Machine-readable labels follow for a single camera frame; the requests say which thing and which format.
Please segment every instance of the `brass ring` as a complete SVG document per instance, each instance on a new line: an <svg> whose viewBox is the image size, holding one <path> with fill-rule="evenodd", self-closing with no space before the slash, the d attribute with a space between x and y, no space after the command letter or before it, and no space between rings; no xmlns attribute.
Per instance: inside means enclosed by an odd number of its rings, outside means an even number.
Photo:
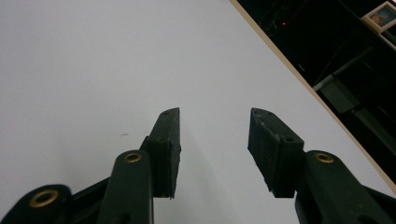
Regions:
<svg viewBox="0 0 396 224"><path fill-rule="evenodd" d="M136 152L129 153L124 157L126 162L137 162L142 159L142 155Z"/></svg>
<svg viewBox="0 0 396 224"><path fill-rule="evenodd" d="M334 162L334 158L324 154L324 153L317 153L315 154L315 159L317 159L318 161L324 162L324 163L332 163Z"/></svg>
<svg viewBox="0 0 396 224"><path fill-rule="evenodd" d="M52 203L59 196L58 190L55 189L45 189L38 192L29 202L29 206L33 208L39 208Z"/></svg>

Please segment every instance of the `brass screw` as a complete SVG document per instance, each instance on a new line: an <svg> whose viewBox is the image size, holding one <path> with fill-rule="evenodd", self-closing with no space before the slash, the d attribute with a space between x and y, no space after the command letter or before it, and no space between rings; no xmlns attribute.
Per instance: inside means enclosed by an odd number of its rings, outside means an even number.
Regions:
<svg viewBox="0 0 396 224"><path fill-rule="evenodd" d="M334 162L334 159L324 153L317 153L315 154L315 159L317 159L318 161L324 162L324 163L332 163Z"/></svg>
<svg viewBox="0 0 396 224"><path fill-rule="evenodd" d="M136 152L129 153L124 157L124 160L126 162L137 162L140 161L141 159L142 159L142 155Z"/></svg>
<svg viewBox="0 0 396 224"><path fill-rule="evenodd" d="M55 189L45 189L38 192L29 202L29 206L33 208L39 208L52 203L59 196L58 190Z"/></svg>

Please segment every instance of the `framed photo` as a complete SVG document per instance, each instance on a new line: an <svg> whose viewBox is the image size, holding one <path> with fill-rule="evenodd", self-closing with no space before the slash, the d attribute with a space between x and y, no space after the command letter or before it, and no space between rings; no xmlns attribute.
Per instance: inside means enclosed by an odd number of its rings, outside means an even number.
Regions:
<svg viewBox="0 0 396 224"><path fill-rule="evenodd" d="M396 24L396 7L385 2L361 18L373 30L381 34Z"/></svg>

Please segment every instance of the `white tabletop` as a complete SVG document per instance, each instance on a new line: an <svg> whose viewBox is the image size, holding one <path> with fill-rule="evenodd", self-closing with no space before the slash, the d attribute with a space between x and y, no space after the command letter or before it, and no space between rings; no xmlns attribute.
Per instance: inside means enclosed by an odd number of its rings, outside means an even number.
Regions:
<svg viewBox="0 0 396 224"><path fill-rule="evenodd" d="M183 151L157 223L298 223L247 150L251 107L392 195L228 0L13 0L0 1L0 217L32 189L108 177L172 107Z"/></svg>

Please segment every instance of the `table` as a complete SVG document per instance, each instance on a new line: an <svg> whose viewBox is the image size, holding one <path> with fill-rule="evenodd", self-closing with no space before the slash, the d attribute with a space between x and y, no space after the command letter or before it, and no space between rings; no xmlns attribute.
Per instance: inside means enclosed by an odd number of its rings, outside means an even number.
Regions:
<svg viewBox="0 0 396 224"><path fill-rule="evenodd" d="M251 107L393 195L226 0L2 1L0 74L0 217L31 189L77 192L106 178L176 106L176 198L154 200L157 223L298 222L294 201L274 199L248 153Z"/></svg>

